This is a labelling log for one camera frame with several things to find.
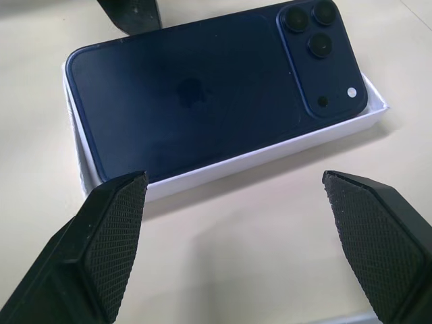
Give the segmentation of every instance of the camera module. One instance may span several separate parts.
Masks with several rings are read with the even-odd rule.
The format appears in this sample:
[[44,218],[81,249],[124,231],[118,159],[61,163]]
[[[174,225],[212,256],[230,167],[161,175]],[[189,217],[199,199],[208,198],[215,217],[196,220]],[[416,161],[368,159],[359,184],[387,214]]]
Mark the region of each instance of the camera module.
[[319,32],[313,35],[309,39],[308,47],[312,54],[320,59],[323,59],[330,55],[331,50],[333,49],[331,38],[323,32]]
[[304,32],[309,24],[309,17],[303,9],[293,6],[285,14],[285,24],[292,32]]
[[333,1],[322,0],[313,7],[312,14],[318,23],[329,26],[336,19],[336,8]]

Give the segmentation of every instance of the textured rubber pad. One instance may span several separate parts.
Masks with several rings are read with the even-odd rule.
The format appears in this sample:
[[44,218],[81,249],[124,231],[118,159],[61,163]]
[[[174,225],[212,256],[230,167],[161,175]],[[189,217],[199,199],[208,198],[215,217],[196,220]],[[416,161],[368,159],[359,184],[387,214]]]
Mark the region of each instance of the textured rubber pad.
[[141,177],[117,193],[86,252],[84,268],[109,323],[117,317],[134,264],[145,190]]
[[383,323],[393,323],[425,266],[423,249],[367,187],[323,178],[346,258]]

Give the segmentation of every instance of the smartphone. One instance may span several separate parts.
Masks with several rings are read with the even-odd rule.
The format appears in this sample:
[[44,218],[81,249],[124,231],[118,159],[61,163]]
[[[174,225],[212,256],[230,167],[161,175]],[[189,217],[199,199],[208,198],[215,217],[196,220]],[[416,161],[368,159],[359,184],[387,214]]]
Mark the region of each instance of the smartphone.
[[103,182],[158,182],[358,115],[367,105],[330,0],[233,13],[72,53],[66,78]]

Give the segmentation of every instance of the phone box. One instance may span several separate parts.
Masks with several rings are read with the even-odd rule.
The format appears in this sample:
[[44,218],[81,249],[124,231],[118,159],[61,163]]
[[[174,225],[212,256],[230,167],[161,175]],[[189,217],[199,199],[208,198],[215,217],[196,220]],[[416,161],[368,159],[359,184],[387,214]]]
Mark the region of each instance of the phone box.
[[[373,124],[378,122],[389,107],[383,97],[379,94],[378,90],[364,74],[363,79],[368,91],[369,100],[364,111],[357,117],[309,134],[292,138],[285,142],[280,142],[169,179],[152,183],[148,186],[146,201],[156,200],[183,190],[191,189],[200,186],[201,184],[370,128]],[[96,171],[86,141],[86,136],[76,110],[74,98],[72,97],[68,80],[65,76],[64,66],[63,87],[67,99],[67,109],[69,111],[70,121],[75,136],[81,185],[84,195],[87,196],[90,191],[100,185],[102,181]]]

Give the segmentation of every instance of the apple logo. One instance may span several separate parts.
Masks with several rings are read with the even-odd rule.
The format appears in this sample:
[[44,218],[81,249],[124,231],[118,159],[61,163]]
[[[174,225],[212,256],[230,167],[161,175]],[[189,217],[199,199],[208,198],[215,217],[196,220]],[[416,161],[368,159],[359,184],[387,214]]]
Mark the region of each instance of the apple logo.
[[177,95],[183,108],[191,109],[197,103],[206,103],[208,93],[197,78],[185,79],[177,86]]

